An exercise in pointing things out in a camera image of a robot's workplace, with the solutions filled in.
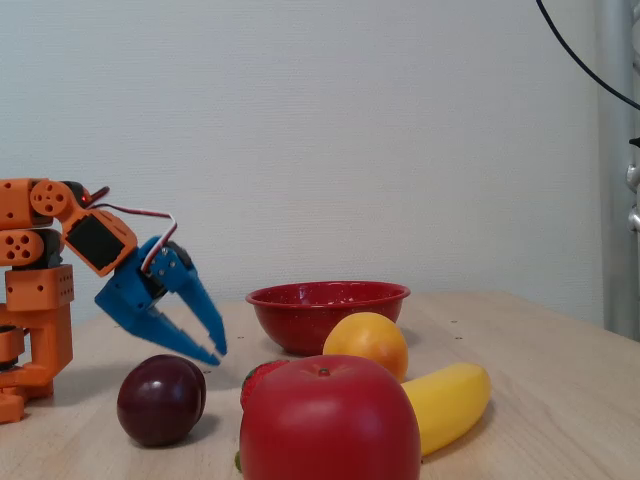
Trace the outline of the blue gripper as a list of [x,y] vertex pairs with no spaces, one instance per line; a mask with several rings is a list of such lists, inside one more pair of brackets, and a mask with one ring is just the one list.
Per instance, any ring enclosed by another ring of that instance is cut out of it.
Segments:
[[[159,236],[147,240],[115,268],[113,276],[95,296],[95,303],[130,334],[175,353],[218,366],[217,356],[227,354],[222,316],[200,281],[188,253],[168,241],[142,272],[144,258]],[[178,328],[156,303],[168,292],[177,294],[207,330],[215,354]]]

